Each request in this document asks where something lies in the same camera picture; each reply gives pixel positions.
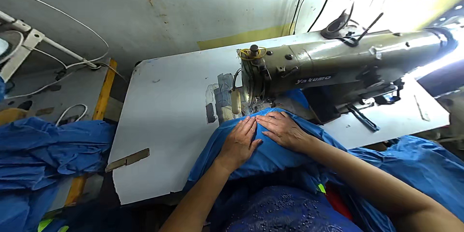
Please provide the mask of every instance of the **wooden strip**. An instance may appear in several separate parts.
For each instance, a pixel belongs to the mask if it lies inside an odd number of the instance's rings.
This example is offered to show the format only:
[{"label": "wooden strip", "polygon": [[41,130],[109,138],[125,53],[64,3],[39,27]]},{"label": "wooden strip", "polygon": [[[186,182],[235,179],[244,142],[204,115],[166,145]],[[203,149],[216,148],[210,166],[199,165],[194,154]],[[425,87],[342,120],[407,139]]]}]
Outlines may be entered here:
[{"label": "wooden strip", "polygon": [[[115,60],[111,59],[109,61],[109,65],[111,68],[116,70],[117,63]],[[103,116],[105,115],[106,111],[106,105],[108,104],[109,93],[111,92],[111,87],[113,86],[114,78],[114,71],[108,69],[108,72],[105,76],[105,80],[103,82],[103,86],[101,87],[100,96],[98,97],[95,110],[93,111],[93,120],[103,120]]]},{"label": "wooden strip", "polygon": [[[109,65],[111,68],[116,70],[117,62],[113,59],[110,59]],[[100,96],[96,102],[95,110],[92,116],[93,120],[103,120],[103,115],[105,114],[106,105],[108,104],[109,93],[111,92],[111,87],[115,78],[115,73],[113,70],[108,69],[106,72],[105,80],[101,87]],[[85,181],[87,180],[87,175],[82,175],[76,177],[72,180],[71,188],[68,192],[68,197],[65,201],[65,206],[75,205],[84,191]]]},{"label": "wooden strip", "polygon": [[114,169],[117,169],[122,166],[127,166],[132,163],[135,163],[141,159],[144,159],[150,155],[150,149],[146,148],[141,151],[138,151],[136,153],[133,153],[127,157],[124,157],[122,159],[118,159],[116,161],[113,161],[112,163],[108,164],[108,166],[105,169],[105,172],[112,171]]}]

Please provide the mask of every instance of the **forearm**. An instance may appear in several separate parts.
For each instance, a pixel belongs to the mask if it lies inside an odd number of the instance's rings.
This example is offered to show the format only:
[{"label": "forearm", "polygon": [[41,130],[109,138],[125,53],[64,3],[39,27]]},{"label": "forearm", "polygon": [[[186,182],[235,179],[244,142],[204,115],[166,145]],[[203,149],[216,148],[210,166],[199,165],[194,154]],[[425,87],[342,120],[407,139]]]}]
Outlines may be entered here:
[{"label": "forearm", "polygon": [[213,163],[177,205],[160,232],[201,231],[229,175],[228,170]]},{"label": "forearm", "polygon": [[385,171],[312,136],[304,147],[308,156],[335,171],[357,193],[390,217],[442,207]]}]

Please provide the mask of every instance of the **woman's right hand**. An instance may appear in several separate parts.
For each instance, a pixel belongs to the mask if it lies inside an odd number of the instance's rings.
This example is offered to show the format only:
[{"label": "woman's right hand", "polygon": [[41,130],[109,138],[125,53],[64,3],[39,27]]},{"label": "woman's right hand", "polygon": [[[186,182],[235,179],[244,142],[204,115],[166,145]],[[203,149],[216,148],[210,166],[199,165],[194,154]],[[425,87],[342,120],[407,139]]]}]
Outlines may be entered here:
[{"label": "woman's right hand", "polygon": [[269,131],[263,131],[280,146],[295,152],[306,153],[308,145],[314,139],[313,136],[305,133],[285,112],[273,111],[266,116],[256,116],[258,124],[267,128]]}]

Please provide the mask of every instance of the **yellow wooden frame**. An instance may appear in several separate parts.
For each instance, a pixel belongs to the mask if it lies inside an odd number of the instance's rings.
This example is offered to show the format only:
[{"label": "yellow wooden frame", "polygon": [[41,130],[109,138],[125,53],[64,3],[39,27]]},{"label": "yellow wooden frame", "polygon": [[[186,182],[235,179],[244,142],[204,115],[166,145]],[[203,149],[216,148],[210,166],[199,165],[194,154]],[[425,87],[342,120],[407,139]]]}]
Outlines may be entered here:
[{"label": "yellow wooden frame", "polygon": [[[109,65],[111,68],[116,70],[117,62],[115,60],[110,59]],[[111,87],[113,86],[114,78],[114,71],[108,69],[108,71],[106,72],[105,80],[103,81],[103,86],[101,87],[100,96],[98,97],[98,101],[93,112],[92,120],[103,120],[103,116],[105,115],[106,111],[106,106],[108,104],[109,93],[111,92]],[[71,206],[77,203],[84,190],[86,180],[87,175],[82,175],[73,179],[71,188],[68,192],[68,197],[65,201],[65,206]]]}]

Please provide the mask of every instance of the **industrial sewing machine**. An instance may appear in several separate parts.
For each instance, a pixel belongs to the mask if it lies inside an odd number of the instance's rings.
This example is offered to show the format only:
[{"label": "industrial sewing machine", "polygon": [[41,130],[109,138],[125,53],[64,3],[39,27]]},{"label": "industrial sewing machine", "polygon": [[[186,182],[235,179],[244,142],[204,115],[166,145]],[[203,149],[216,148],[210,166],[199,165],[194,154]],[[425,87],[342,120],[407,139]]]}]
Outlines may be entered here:
[{"label": "industrial sewing machine", "polygon": [[[400,100],[405,73],[453,51],[459,29],[372,34],[365,30],[357,38],[334,37],[269,49],[251,45],[237,50],[243,86],[235,86],[239,70],[229,90],[232,118],[278,107],[323,124],[340,113],[359,112],[352,104],[395,103]],[[309,109],[283,95],[293,89],[302,90]],[[220,122],[231,119],[230,113],[222,112],[218,114]]]}]

